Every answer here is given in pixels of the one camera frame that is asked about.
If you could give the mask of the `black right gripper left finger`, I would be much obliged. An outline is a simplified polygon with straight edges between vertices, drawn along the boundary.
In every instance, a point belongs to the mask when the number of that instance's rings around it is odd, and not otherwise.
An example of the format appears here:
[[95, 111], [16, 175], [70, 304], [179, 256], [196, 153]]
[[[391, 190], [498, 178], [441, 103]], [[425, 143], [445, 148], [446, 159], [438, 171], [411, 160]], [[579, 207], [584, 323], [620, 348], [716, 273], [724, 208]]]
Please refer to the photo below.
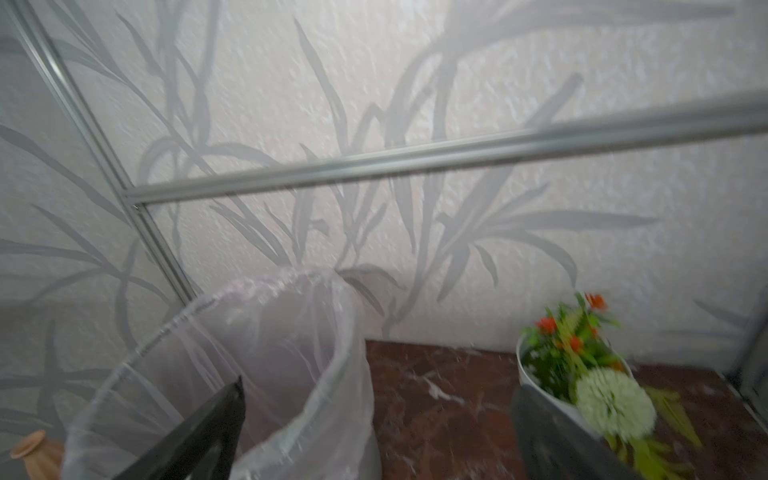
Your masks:
[[238, 378], [206, 401], [120, 479], [227, 479], [246, 416]]

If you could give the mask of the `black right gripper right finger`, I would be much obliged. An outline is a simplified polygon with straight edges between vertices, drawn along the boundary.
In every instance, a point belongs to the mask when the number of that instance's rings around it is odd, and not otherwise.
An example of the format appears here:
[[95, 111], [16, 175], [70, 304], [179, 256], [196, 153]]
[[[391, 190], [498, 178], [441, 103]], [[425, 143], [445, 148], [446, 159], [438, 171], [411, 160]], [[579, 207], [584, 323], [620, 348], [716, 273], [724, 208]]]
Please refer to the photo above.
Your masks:
[[637, 479], [545, 396], [521, 386], [511, 401], [517, 447], [529, 479]]

